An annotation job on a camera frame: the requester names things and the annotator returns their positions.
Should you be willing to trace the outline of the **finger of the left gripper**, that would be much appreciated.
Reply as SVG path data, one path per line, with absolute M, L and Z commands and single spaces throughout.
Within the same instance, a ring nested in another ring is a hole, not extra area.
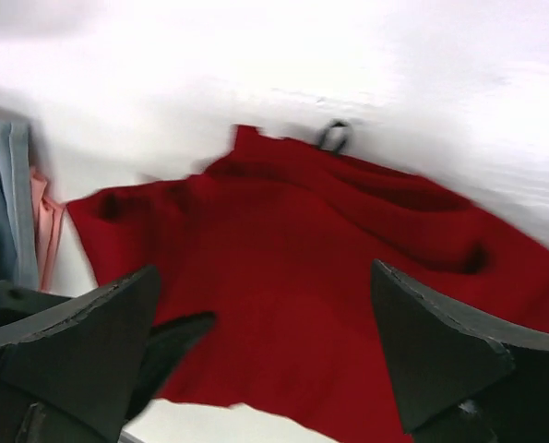
M 0 327 L 68 300 L 68 296 L 42 293 L 13 285 L 9 281 L 0 281 Z
M 215 320 L 214 313 L 201 312 L 170 320 L 150 330 L 126 420 L 134 420 L 145 410 L 161 392 L 175 368 L 209 333 Z

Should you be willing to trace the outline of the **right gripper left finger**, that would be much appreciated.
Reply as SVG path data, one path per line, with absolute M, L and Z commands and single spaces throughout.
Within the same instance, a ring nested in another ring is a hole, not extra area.
M 115 442 L 160 295 L 146 266 L 0 327 L 0 442 Z

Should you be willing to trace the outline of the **light blue denim skirt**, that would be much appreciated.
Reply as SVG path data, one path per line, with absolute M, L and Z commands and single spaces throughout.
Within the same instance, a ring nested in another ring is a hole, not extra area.
M 0 281 L 36 289 L 29 125 L 0 120 Z

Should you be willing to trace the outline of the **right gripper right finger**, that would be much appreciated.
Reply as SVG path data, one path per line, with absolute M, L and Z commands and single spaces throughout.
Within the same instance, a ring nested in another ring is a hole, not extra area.
M 371 301 L 400 423 L 415 442 L 549 442 L 549 334 L 375 261 Z

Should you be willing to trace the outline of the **red skirt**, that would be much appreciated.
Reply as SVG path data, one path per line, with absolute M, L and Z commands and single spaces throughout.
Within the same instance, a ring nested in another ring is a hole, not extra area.
M 245 403 L 341 442 L 401 442 L 370 302 L 371 266 L 549 332 L 549 250 L 420 176 L 239 126 L 177 181 L 107 188 L 68 212 L 97 281 L 152 264 L 156 320 L 217 323 L 161 390 Z

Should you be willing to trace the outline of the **pink pleated skirt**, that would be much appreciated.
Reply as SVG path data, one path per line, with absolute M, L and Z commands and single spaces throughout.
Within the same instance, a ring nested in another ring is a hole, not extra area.
M 48 292 L 61 240 L 65 206 L 50 196 L 47 177 L 34 166 L 30 167 L 30 191 L 40 290 Z

